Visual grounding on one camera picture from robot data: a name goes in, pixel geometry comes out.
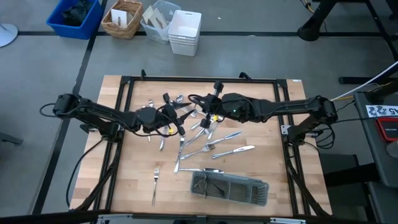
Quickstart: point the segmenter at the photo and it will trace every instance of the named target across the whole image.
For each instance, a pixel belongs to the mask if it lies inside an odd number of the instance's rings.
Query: gray mesh basket
[[[191,193],[205,196],[206,182],[208,197],[258,206],[267,204],[269,186],[261,180],[231,174],[198,171],[192,174]]]

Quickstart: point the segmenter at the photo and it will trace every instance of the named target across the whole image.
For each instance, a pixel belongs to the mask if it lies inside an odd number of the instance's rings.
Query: knife
[[[208,171],[208,172],[216,172],[223,174],[224,171],[219,170],[219,169],[213,169],[213,168],[204,168],[204,169],[196,169],[196,168],[180,168],[180,171]]]
[[[209,142],[207,144],[216,144],[216,143],[219,143],[220,141],[224,141],[224,140],[228,140],[228,139],[231,139],[231,138],[235,138],[236,136],[240,135],[241,133],[242,133],[241,131],[237,131],[235,133],[227,135],[227,136],[225,136],[225,137],[223,137],[221,139],[214,140],[214,141]]]
[[[220,153],[220,154],[212,155],[211,158],[212,159],[217,159],[217,158],[219,158],[221,156],[229,155],[229,154],[232,154],[232,153],[235,153],[235,152],[244,152],[244,151],[247,151],[247,150],[250,150],[250,149],[254,149],[254,146],[243,146],[243,147],[234,149],[232,151],[228,151],[228,152],[223,152],[223,153]]]
[[[167,131],[169,130],[169,127],[167,127],[167,125],[166,126],[164,126],[163,127],[163,134],[167,134]],[[163,151],[163,148],[164,148],[164,141],[165,141],[165,137],[162,137],[162,141],[160,142],[160,147],[159,147],[159,150],[160,151]]]
[[[178,150],[178,157],[177,157],[177,161],[175,162],[175,167],[174,167],[175,174],[178,173],[178,170],[180,168],[180,158],[181,158],[182,149],[184,148],[184,141],[185,141],[185,136],[181,136],[180,149]]]

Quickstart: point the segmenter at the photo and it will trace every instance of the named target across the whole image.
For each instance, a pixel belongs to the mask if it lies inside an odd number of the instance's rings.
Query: wooden table
[[[121,76],[105,76],[98,97],[98,103],[114,108],[118,94]],[[290,100],[304,99],[305,94],[300,80],[287,80]],[[148,104],[152,99],[155,107],[164,104],[162,95],[168,92],[172,99],[182,93],[187,102],[188,94],[206,95],[213,93],[213,83],[195,82],[155,82],[136,81],[132,93],[130,110],[137,110]],[[253,98],[275,101],[273,85],[262,83],[224,83],[223,93],[237,92]],[[308,115],[295,115],[298,124]],[[203,117],[189,117],[184,124],[187,132],[186,139],[191,139],[198,131],[190,131],[190,126]],[[269,196],[265,207],[258,207],[243,203],[217,200],[190,193],[191,172],[180,171],[174,174],[175,160],[178,154],[179,136],[166,139],[165,148],[159,151],[160,136],[152,136],[151,142],[147,138],[140,138],[133,133],[124,135],[123,149],[120,158],[117,181],[114,189],[112,212],[123,213],[162,213],[162,214],[190,214],[190,215],[239,215],[239,216],[292,216],[287,174],[282,152],[282,141],[277,117],[268,122],[244,123],[226,119],[218,126],[212,139],[222,138],[236,131],[242,134],[234,139],[223,141],[216,145],[212,152],[201,153],[181,162],[180,167],[221,169],[227,174],[235,174],[261,179],[269,184]],[[89,149],[100,139],[99,133],[90,133],[85,150]],[[315,144],[313,139],[306,141]],[[205,137],[195,141],[183,150],[183,154],[201,149]],[[256,148],[240,154],[211,159],[212,154],[230,151],[240,146],[254,145]],[[82,161],[71,208],[82,203],[83,199],[98,183],[106,143],[101,143]],[[302,167],[305,182],[322,208],[331,214],[328,194],[323,179],[322,168],[318,152],[311,146],[300,146]],[[160,169],[157,184],[156,203],[151,206],[154,184],[154,170]],[[300,190],[296,186],[297,201],[300,213],[303,213]],[[100,208],[104,207],[106,194],[101,200]]]

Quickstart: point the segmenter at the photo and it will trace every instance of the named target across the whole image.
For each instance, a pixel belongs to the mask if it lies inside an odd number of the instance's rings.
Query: stacked white bins
[[[195,56],[199,43],[201,13],[176,10],[169,28],[174,54]]]

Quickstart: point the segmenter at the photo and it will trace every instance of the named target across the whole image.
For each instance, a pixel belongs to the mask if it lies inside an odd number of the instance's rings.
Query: blue bin
[[[94,29],[100,23],[102,15],[104,14],[104,9],[101,7],[98,0],[89,0],[94,2],[94,4],[80,27],[63,25],[64,19],[62,11],[74,6],[78,1],[79,0],[61,0],[47,19],[46,23],[61,37],[87,40],[91,37]]]

